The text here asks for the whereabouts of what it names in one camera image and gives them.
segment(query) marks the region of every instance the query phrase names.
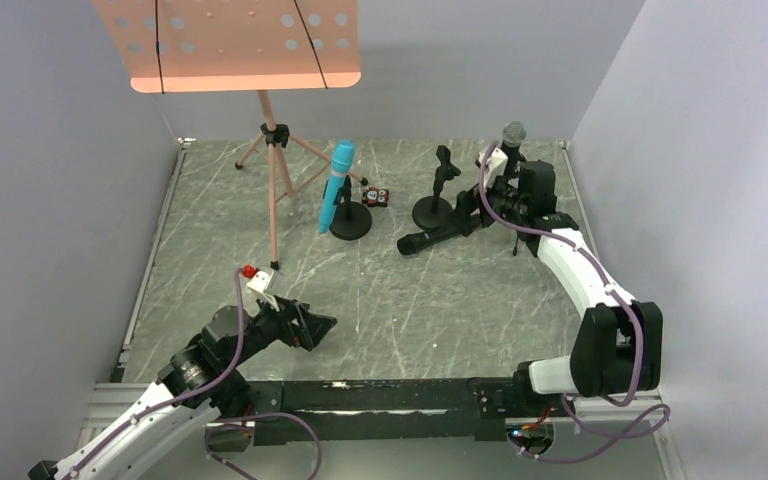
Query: blue microphone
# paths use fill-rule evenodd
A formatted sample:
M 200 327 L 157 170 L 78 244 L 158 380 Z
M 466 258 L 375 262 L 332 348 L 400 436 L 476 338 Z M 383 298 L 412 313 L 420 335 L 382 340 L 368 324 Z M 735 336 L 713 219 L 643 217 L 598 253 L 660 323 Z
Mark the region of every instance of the blue microphone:
M 337 211 L 337 195 L 346 181 L 346 174 L 352 169 L 355 159 L 355 144 L 349 140 L 340 140 L 334 153 L 331 154 L 331 176 L 328 177 L 328 185 L 325 187 L 325 198 L 322 200 L 322 210 L 319 212 L 319 233 L 328 231 L 331 222 L 334 221 L 334 213 Z

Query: gray microphone head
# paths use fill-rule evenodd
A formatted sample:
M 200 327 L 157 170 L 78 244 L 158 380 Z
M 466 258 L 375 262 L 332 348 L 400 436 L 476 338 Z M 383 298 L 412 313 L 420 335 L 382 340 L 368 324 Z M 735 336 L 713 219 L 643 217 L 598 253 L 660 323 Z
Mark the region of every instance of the gray microphone head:
M 502 130 L 502 142 L 509 147 L 519 147 L 525 141 L 525 125 L 511 122 Z

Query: microphone stand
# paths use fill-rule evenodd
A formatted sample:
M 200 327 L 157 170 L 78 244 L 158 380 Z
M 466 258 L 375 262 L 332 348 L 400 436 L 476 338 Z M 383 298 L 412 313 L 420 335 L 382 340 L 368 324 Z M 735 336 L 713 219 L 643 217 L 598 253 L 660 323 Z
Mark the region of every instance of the microphone stand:
M 452 213 L 452 205 L 446 199 L 440 198 L 443 184 L 461 174 L 460 169 L 452 165 L 452 152 L 445 145 L 437 147 L 437 158 L 440 160 L 440 166 L 434 171 L 432 195 L 420 198 L 411 212 L 413 223 L 423 230 L 431 230 L 446 223 Z
M 372 229 L 372 214 L 369 209 L 352 201 L 352 179 L 346 175 L 343 187 L 334 198 L 337 210 L 328 231 L 340 240 L 352 241 L 362 238 Z

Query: round black base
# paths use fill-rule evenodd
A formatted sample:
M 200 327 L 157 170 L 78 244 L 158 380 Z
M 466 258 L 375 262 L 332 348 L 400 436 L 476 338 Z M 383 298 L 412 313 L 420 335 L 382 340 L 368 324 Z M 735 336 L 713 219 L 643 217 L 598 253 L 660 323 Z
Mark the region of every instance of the round black base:
M 431 201 L 434 197 L 420 198 L 413 206 L 413 223 L 423 230 L 431 230 L 446 223 L 449 214 L 452 213 L 452 205 L 444 199 L 440 199 L 437 204 L 437 212 L 431 213 Z
M 352 209 L 352 220 L 346 220 L 346 209 Z M 369 209 L 358 202 L 341 203 L 337 205 L 334 221 L 331 222 L 331 234 L 340 240 L 357 240 L 372 228 L 372 214 Z

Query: black clip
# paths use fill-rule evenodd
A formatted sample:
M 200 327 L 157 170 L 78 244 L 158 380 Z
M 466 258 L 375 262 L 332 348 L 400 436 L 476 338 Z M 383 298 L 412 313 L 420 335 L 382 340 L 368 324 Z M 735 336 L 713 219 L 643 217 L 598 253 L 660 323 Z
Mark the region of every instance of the black clip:
M 264 123 L 260 126 L 260 131 L 263 133 L 264 140 L 267 145 L 281 145 L 281 148 L 287 148 L 287 142 L 290 140 L 290 127 L 283 123 L 275 125 L 275 130 L 269 130 Z

